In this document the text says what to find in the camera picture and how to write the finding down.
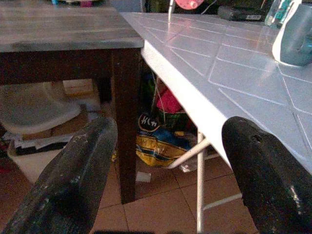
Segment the yellow and blue bag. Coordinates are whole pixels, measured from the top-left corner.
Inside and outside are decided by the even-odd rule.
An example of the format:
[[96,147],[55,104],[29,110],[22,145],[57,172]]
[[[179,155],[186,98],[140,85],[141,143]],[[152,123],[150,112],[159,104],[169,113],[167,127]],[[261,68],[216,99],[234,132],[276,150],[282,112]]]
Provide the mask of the yellow and blue bag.
[[196,144],[194,134],[170,132],[147,113],[137,120],[136,155],[151,167],[166,167]]

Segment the pink cloth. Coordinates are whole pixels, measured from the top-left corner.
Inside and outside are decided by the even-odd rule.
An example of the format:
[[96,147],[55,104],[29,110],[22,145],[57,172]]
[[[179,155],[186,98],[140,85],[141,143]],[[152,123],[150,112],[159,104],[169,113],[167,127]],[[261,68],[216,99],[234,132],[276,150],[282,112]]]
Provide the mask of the pink cloth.
[[165,89],[158,94],[156,106],[169,114],[175,114],[182,110],[182,106],[169,89]]

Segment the stack of papers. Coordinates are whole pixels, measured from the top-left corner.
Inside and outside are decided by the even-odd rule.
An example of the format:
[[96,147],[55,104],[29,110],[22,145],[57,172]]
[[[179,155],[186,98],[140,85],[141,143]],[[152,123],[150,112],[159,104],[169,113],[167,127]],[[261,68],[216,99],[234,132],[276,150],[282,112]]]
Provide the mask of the stack of papers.
[[37,138],[31,140],[23,140],[20,136],[11,139],[13,151],[18,156],[60,150],[64,148],[73,137],[73,133],[51,136],[47,138]]

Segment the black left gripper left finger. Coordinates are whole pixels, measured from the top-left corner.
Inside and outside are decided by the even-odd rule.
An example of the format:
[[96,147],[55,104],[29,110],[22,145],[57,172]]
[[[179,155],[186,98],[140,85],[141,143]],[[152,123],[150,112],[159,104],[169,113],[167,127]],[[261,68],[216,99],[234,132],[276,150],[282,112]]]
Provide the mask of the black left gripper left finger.
[[47,164],[1,234],[89,234],[117,136],[113,118],[87,123]]

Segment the clear plastic bottle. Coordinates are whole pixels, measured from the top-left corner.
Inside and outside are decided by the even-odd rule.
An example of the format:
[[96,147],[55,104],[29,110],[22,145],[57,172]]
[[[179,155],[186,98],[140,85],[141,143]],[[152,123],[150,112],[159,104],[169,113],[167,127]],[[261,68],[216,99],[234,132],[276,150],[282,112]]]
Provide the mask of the clear plastic bottle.
[[271,28],[281,28],[291,3],[292,0],[273,0],[271,8],[264,20],[265,25]]

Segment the pink round container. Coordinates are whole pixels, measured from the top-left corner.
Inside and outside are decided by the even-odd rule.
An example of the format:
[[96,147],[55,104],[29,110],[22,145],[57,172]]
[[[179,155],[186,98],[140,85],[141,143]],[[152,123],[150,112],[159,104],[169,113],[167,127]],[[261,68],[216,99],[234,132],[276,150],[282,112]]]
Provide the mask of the pink round container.
[[184,10],[194,10],[203,2],[204,0],[175,0],[175,3]]

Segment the white plastic chair seat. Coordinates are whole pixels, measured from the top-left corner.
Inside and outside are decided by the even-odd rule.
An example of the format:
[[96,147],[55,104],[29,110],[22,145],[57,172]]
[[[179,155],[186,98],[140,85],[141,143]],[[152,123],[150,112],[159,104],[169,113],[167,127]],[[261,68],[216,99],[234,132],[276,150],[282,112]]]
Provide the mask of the white plastic chair seat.
[[81,112],[60,82],[0,86],[0,123],[14,134],[34,134],[63,124]]

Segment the black flat device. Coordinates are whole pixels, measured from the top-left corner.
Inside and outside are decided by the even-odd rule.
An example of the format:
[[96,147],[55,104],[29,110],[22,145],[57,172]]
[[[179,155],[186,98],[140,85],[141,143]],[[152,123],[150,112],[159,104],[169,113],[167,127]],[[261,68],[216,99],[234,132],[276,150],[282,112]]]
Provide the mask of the black flat device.
[[219,17],[229,21],[264,21],[264,12],[260,9],[220,6]]

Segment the white folding table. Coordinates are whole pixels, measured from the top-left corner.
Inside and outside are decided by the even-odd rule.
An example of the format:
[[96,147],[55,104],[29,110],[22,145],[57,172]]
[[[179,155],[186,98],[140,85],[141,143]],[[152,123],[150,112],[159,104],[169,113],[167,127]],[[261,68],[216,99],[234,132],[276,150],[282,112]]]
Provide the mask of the white folding table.
[[277,31],[261,23],[209,15],[123,13],[143,38],[141,55],[198,128],[197,145],[177,163],[198,156],[197,232],[203,212],[242,199],[242,193],[204,205],[203,149],[213,146],[231,168],[222,127],[242,117],[274,135],[312,175],[312,64],[278,64],[271,48]]

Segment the dark wooden table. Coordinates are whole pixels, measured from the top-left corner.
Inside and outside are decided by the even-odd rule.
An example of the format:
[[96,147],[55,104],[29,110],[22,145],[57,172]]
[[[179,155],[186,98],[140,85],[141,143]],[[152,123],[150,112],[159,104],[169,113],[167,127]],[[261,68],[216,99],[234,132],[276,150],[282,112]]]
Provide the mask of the dark wooden table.
[[0,85],[110,81],[118,126],[121,202],[136,198],[136,133],[143,39],[108,2],[68,7],[0,0]]

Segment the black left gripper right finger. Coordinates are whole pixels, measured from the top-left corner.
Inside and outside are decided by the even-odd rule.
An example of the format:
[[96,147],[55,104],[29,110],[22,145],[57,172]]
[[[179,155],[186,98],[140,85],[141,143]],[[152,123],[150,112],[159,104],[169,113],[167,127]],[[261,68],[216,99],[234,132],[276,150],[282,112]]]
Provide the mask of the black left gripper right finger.
[[312,175],[288,149],[242,117],[224,123],[222,143],[260,234],[312,234]]

